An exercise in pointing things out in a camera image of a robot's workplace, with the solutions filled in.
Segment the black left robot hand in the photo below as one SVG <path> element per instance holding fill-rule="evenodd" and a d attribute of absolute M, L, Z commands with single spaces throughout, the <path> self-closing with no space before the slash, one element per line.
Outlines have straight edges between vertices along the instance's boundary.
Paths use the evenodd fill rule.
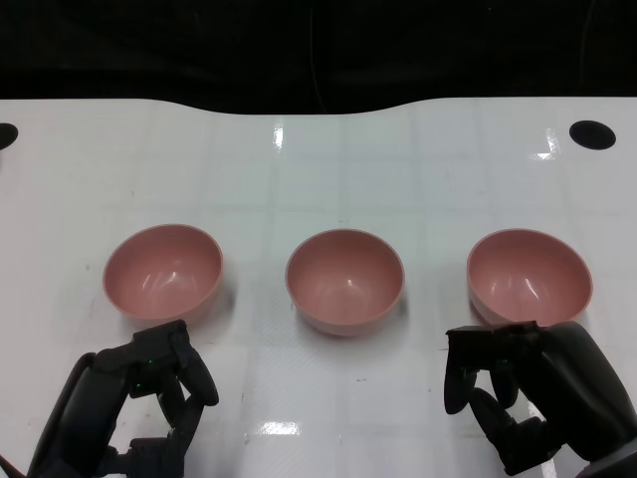
<path fill-rule="evenodd" d="M 109 442 L 125 401 L 153 395 L 168 422 L 162 438 Z M 137 332 L 129 343 L 83 355 L 38 442 L 30 477 L 181 477 L 203 410 L 219 394 L 187 326 L 177 320 Z"/>

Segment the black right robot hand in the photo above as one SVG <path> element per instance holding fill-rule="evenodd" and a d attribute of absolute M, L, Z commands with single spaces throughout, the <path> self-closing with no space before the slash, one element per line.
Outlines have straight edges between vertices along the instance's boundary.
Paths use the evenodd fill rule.
<path fill-rule="evenodd" d="M 445 410 L 471 407 L 508 475 L 568 445 L 588 463 L 583 477 L 635 476 L 635 408 L 580 324 L 464 326 L 447 338 Z"/>

